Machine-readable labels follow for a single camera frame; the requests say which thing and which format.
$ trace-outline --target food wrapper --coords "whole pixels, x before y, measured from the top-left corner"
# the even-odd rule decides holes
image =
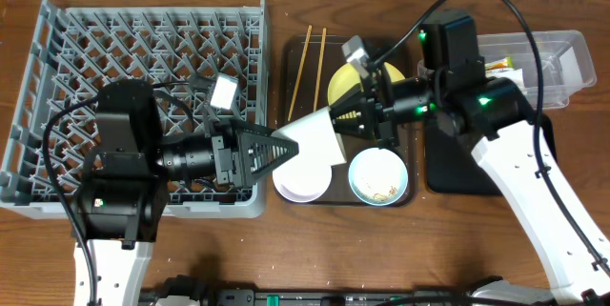
[[[494,77],[499,72],[507,72],[507,71],[514,71],[514,70],[515,69],[513,69],[513,68],[491,69],[491,70],[485,71],[485,77]]]
[[[513,62],[511,61],[511,57],[506,57],[494,62],[485,63],[485,70],[487,71],[506,68],[513,68]]]

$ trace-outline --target plastic container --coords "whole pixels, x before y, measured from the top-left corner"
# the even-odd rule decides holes
[[[540,31],[534,38],[542,61],[544,78],[544,109],[563,108],[570,95],[594,86],[598,78],[584,36],[579,31]],[[523,69],[525,88],[521,89],[532,106],[538,98],[538,76],[532,48],[525,33],[486,34],[478,36],[478,49],[485,62],[510,56],[515,69]],[[423,61],[417,64],[423,76]]]
[[[43,164],[42,132],[53,114],[92,97],[118,78],[158,83],[171,75],[184,79],[224,72],[239,80],[234,107],[210,112],[210,117],[239,116],[266,125],[268,28],[264,0],[260,6],[243,8],[66,10],[43,0],[0,170],[0,207],[32,218],[66,216]],[[190,105],[195,130],[203,131],[201,109],[207,95],[180,86],[168,92]],[[184,131],[183,112],[171,105],[160,105],[159,110],[165,134]],[[96,145],[93,120],[91,109],[73,112],[51,133],[51,161],[68,195],[80,185],[84,155]],[[164,214],[255,217],[264,211],[266,183],[264,178],[252,188],[214,193],[207,188],[192,192],[172,182]]]

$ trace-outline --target white label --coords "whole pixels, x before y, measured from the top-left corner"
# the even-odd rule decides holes
[[[576,60],[574,48],[570,48],[559,57],[561,64],[561,74],[563,75],[563,84],[580,85],[582,84],[582,75],[580,75],[579,62]]]
[[[213,89],[212,107],[230,110],[237,90],[237,81],[225,74],[219,74]]]

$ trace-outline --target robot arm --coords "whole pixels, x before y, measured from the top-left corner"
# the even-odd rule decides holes
[[[153,86],[144,81],[111,83],[97,100],[101,145],[86,157],[71,208],[97,274],[96,304],[132,306],[169,202],[169,181],[183,181],[189,189],[191,181],[214,176],[218,186],[250,187],[297,155],[298,145],[240,119],[215,122],[201,133],[164,137]],[[206,187],[215,188],[206,181]],[[74,260],[74,306],[82,306],[91,290],[78,246]]]
[[[473,19],[463,10],[437,11],[419,28],[426,68],[434,71],[426,77],[392,84],[385,70],[369,59],[372,55],[359,37],[343,46],[362,83],[332,106],[335,130],[373,139],[379,147],[395,146],[397,124],[433,114],[440,129],[471,153],[508,200],[536,248],[556,301],[571,304],[610,293],[610,277],[539,173],[532,107],[512,81],[485,77]],[[542,134],[540,146],[545,169],[569,214],[597,252],[610,256],[608,239],[562,175]]]
[[[534,127],[526,121],[498,130],[498,139],[483,137],[472,150],[478,165],[496,183],[527,233],[544,267],[551,293],[559,304],[582,302],[592,290],[610,293],[610,278],[595,267],[591,255],[573,231],[542,180],[533,156]],[[610,256],[608,238],[600,231],[563,176],[540,135],[544,163],[553,184],[596,249]]]

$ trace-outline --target green connector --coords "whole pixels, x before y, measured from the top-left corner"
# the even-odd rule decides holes
[[[267,296],[267,306],[279,306],[279,296]]]
[[[390,301],[394,301],[394,300],[398,300],[398,299],[402,299],[402,296],[390,296]]]

